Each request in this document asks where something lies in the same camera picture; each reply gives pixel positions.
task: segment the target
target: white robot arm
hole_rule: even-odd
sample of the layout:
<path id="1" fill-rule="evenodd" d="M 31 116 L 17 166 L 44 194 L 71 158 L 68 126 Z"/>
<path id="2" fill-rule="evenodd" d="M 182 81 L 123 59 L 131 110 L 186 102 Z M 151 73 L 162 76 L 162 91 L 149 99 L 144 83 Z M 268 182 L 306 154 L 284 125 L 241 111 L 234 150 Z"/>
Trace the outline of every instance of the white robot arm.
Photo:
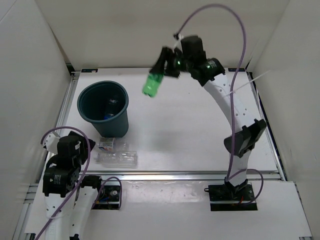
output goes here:
<path id="1" fill-rule="evenodd" d="M 162 47 L 161 54 L 150 69 L 142 92 L 154 97 L 157 94 L 163 76 L 178 78 L 180 72 L 187 72 L 215 99 L 229 124 L 232 125 L 232 106 L 230 83 L 225 76 L 225 69 L 216 58 L 206 57 L 201 38 L 191 35 L 181 40 L 182 50 Z M 224 140 L 224 146 L 229 153 L 233 151 L 233 161 L 230 161 L 230 171 L 225 180 L 231 195 L 247 186 L 246 169 L 251 150 L 266 128 L 266 122 L 255 119 L 243 106 L 237 95 L 233 94 L 235 141 L 232 138 Z"/>

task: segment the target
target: white table surface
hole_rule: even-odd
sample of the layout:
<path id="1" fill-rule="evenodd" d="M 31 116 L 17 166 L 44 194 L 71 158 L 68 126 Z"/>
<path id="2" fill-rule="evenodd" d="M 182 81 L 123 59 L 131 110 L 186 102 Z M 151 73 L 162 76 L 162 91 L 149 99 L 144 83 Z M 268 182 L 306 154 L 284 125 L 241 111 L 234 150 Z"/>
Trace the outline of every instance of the white table surface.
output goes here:
<path id="1" fill-rule="evenodd" d="M 115 81 L 129 96 L 127 115 L 129 130 L 125 136 L 130 150 L 138 153 L 135 169 L 106 168 L 95 160 L 89 171 L 222 171 L 228 169 L 229 153 L 224 139 L 231 128 L 215 100 L 189 74 L 179 79 L 165 77 L 158 94 L 142 94 L 146 68 L 100 68 L 95 73 L 81 73 L 66 121 L 99 142 L 100 135 L 91 123 L 80 117 L 77 100 L 87 86 L 100 81 Z M 233 72 L 226 70 L 229 80 Z M 247 83 L 246 72 L 239 72 L 235 89 Z M 250 84 L 237 92 L 245 107 L 261 119 Z M 275 156 L 264 133 L 249 159 L 249 168 L 276 171 Z"/>
<path id="2" fill-rule="evenodd" d="M 210 211 L 204 188 L 212 183 L 122 181 L 121 210 L 92 210 L 81 240 L 299 240 L 311 236 L 292 182 L 265 182 L 258 211 L 234 212 Z M 259 188 L 260 182 L 253 182 L 255 193 Z M 41 189 L 42 183 L 26 233 L 38 233 L 47 220 Z"/>

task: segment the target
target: white wall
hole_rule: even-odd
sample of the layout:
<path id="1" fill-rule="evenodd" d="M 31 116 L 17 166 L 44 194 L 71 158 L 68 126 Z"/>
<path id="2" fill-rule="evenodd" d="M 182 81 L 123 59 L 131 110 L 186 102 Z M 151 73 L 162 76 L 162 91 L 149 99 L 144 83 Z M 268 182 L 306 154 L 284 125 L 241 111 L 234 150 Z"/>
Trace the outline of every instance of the white wall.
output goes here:
<path id="1" fill-rule="evenodd" d="M 195 9 L 212 2 L 232 7 L 247 31 L 249 59 L 258 59 L 289 0 L 36 0 L 67 57 L 85 67 L 149 67 L 163 45 Z M 208 57 L 226 67 L 238 64 L 242 35 L 227 11 L 207 9 L 194 17 L 183 35 L 198 34 Z"/>
<path id="2" fill-rule="evenodd" d="M 256 84 L 316 240 L 320 239 L 319 69 L 320 1 L 291 0 L 254 74 L 272 70 Z"/>
<path id="3" fill-rule="evenodd" d="M 11 240 L 43 163 L 42 134 L 55 126 L 69 73 L 33 0 L 0 1 L 0 233 Z"/>

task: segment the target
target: purple cable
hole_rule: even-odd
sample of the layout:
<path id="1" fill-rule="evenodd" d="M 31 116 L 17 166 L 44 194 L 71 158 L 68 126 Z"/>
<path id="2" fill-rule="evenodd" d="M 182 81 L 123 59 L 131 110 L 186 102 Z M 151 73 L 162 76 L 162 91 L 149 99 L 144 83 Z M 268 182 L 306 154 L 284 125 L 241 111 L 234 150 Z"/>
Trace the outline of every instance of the purple cable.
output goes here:
<path id="1" fill-rule="evenodd" d="M 40 230 L 40 232 L 37 234 L 37 236 L 35 237 L 34 240 L 38 240 L 41 235 L 44 233 L 44 231 L 46 230 L 46 228 L 50 225 L 50 223 L 52 222 L 52 218 L 54 218 L 58 213 L 59 211 L 63 208 L 63 206 L 68 202 L 68 200 L 71 198 L 71 196 L 77 191 L 78 187 L 80 186 L 82 180 L 84 179 L 85 177 L 85 174 L 88 170 L 88 167 L 89 167 L 89 162 L 90 162 L 90 152 L 91 152 L 91 148 L 90 148 L 90 142 L 89 142 L 89 139 L 87 137 L 87 135 L 85 135 L 85 133 L 81 130 L 79 130 L 78 128 L 75 128 L 73 126 L 58 126 L 58 127 L 55 127 L 55 128 L 52 128 L 50 129 L 49 131 L 47 131 L 43 137 L 41 138 L 41 145 L 43 144 L 46 136 L 53 132 L 53 131 L 56 131 L 56 130 L 59 130 L 59 129 L 71 129 L 71 130 L 75 130 L 79 133 L 81 133 L 83 135 L 83 137 L 85 138 L 85 141 L 86 141 L 86 144 L 87 144 L 87 148 L 88 148 L 88 157 L 87 157 L 87 160 L 86 160 L 86 165 L 85 165 L 85 168 L 82 172 L 82 175 L 79 179 L 79 181 L 76 183 L 76 185 L 74 186 L 74 188 L 72 189 L 72 191 L 70 192 L 70 194 L 65 198 L 65 200 L 61 203 L 61 205 L 55 210 L 55 212 L 52 214 L 51 218 L 46 222 L 46 224 L 43 226 L 43 228 Z"/>
<path id="2" fill-rule="evenodd" d="M 261 173 L 259 170 L 254 169 L 254 168 L 248 168 L 248 169 L 239 170 L 239 171 L 237 171 L 235 174 L 233 174 L 233 175 L 229 178 L 229 180 L 233 179 L 233 178 L 234 178 L 235 176 L 237 176 L 239 173 L 246 172 L 246 171 L 248 171 L 248 170 L 249 170 L 249 171 L 257 172 L 257 173 L 260 175 L 260 177 L 261 177 L 261 186 L 260 186 L 260 189 L 259 189 L 258 194 L 257 194 L 253 199 L 251 199 L 251 201 L 246 202 L 246 203 L 241 203 L 242 206 L 243 206 L 243 205 L 251 204 L 251 203 L 253 203 L 255 200 L 257 200 L 257 198 L 260 196 L 260 194 L 261 194 L 261 192 L 262 192 L 262 189 L 264 188 L 264 182 L 265 182 L 264 176 L 262 175 L 262 173 Z"/>
<path id="3" fill-rule="evenodd" d="M 96 202 L 99 200 L 100 194 L 101 194 L 102 190 L 104 189 L 105 184 L 106 184 L 107 182 L 109 182 L 111 179 L 117 180 L 117 181 L 119 182 L 119 184 L 120 184 L 120 198 L 119 198 L 119 207 L 118 207 L 118 210 L 121 208 L 121 204 L 122 204 L 122 183 L 121 183 L 120 179 L 117 178 L 116 176 L 111 176 L 111 177 L 109 177 L 107 180 L 104 180 L 104 181 L 101 183 L 100 189 L 99 189 L 99 191 L 98 191 L 98 195 L 96 196 L 96 199 L 94 200 L 94 203 L 93 203 L 91 209 L 94 208 L 94 206 L 96 205 Z"/>
<path id="4" fill-rule="evenodd" d="M 176 33 L 176 35 L 179 35 L 180 32 L 182 31 L 182 29 L 186 26 L 186 24 L 189 22 L 189 20 L 195 16 L 197 13 L 199 13 L 202 10 L 208 9 L 208 8 L 221 8 L 221 9 L 225 9 L 228 12 L 230 12 L 239 22 L 240 26 L 241 26 L 241 30 L 242 30 L 242 35 L 243 35 L 243 48 L 242 48 L 242 54 L 238 63 L 238 66 L 235 70 L 235 73 L 233 75 L 232 78 L 232 82 L 231 82 L 231 86 L 230 86 L 230 105 L 231 105 L 231 153 L 230 153 L 230 161 L 229 161 L 229 168 L 228 168 L 228 172 L 226 174 L 226 181 L 230 180 L 230 174 L 231 174 L 231 169 L 232 169 L 232 165 L 234 162 L 234 155 L 235 155 L 235 141 L 236 141 L 236 124 L 235 124 L 235 106 L 234 106 L 234 85 L 235 85 L 235 80 L 237 77 L 237 74 L 239 72 L 239 69 L 241 67 L 241 64 L 244 60 L 245 57 L 245 52 L 246 52 L 246 45 L 247 45 L 247 35 L 246 35 L 246 30 L 245 30 L 245 26 L 244 23 L 242 22 L 242 20 L 240 19 L 239 15 L 233 11 L 230 7 L 223 5 L 223 4 L 219 4 L 219 3 L 211 3 L 211 4 L 207 4 L 204 5 L 200 8 L 198 8 L 197 10 L 195 10 L 193 13 L 191 13 L 191 15 L 188 16 L 188 18 L 184 21 L 184 23 L 182 24 L 182 26 L 180 27 L 180 29 L 178 30 L 178 32 Z"/>

